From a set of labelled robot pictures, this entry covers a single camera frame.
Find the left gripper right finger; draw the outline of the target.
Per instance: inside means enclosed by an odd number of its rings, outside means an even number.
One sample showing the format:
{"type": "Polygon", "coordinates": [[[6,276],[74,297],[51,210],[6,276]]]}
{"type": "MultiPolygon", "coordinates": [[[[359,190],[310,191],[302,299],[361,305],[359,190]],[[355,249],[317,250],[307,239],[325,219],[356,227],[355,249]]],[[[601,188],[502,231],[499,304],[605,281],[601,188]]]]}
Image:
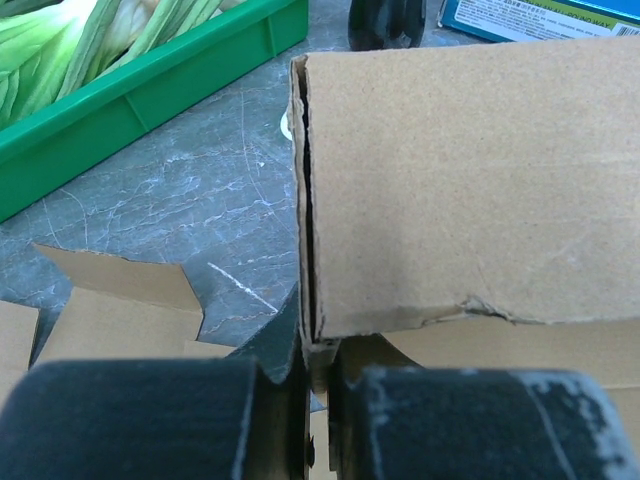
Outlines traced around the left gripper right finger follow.
{"type": "Polygon", "coordinates": [[[549,369],[424,367],[380,335],[343,340],[329,377],[341,479],[635,479],[606,392],[549,369]]]}

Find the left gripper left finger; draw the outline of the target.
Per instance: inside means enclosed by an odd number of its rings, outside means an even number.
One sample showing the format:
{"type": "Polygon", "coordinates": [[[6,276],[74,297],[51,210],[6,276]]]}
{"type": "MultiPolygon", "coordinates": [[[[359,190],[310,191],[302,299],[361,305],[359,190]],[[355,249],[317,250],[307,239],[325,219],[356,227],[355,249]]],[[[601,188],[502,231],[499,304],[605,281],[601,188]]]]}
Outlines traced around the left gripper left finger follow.
{"type": "Polygon", "coordinates": [[[1,413],[5,479],[304,479],[299,293],[224,358],[54,361],[1,413]]]}

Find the large cardboard box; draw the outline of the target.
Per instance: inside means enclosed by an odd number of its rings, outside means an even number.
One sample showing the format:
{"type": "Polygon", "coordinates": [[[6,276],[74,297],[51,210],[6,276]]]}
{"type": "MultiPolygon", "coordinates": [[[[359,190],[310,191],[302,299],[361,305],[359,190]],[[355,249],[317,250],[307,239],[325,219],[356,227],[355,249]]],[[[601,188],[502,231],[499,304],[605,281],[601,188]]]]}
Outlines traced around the large cardboard box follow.
{"type": "Polygon", "coordinates": [[[639,40],[361,53],[290,67],[300,328],[424,367],[582,373],[639,462],[639,40]]]}

